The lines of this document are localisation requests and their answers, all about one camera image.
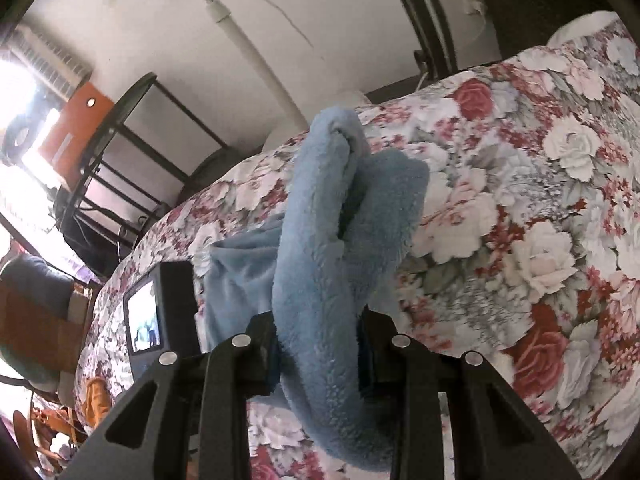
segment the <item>metal rivet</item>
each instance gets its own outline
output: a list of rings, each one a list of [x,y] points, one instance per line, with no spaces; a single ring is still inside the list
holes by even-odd
[[[407,348],[411,344],[411,340],[404,334],[398,334],[391,338],[391,344],[398,348]]]
[[[251,343],[251,338],[247,334],[238,334],[231,340],[231,344],[238,348],[249,346],[249,343]]]
[[[478,352],[468,352],[465,355],[465,361],[472,366],[480,366],[484,361],[484,357]]]
[[[178,354],[175,352],[164,352],[159,358],[158,362],[161,365],[168,366],[174,364],[178,360]]]

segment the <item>floral bedsheet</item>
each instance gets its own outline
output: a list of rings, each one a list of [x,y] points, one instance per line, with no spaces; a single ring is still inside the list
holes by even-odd
[[[584,478],[640,418],[640,68],[622,22],[535,47],[385,105],[359,109],[373,151],[429,165],[397,274],[410,333],[482,352]],[[203,300],[207,244],[286,207],[305,134],[253,156],[159,221],[98,297],[76,376],[132,383],[122,295],[161,260],[190,258]],[[284,410],[253,404],[254,478],[384,478],[330,459]]]

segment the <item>folded towel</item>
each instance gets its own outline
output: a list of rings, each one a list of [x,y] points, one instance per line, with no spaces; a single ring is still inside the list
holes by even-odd
[[[427,182],[426,164],[371,155],[357,115],[329,108],[300,147],[284,220],[210,250],[209,344],[272,309],[282,389],[267,401],[285,402],[329,454],[365,469],[389,468],[397,418],[360,397],[357,320],[406,254]]]

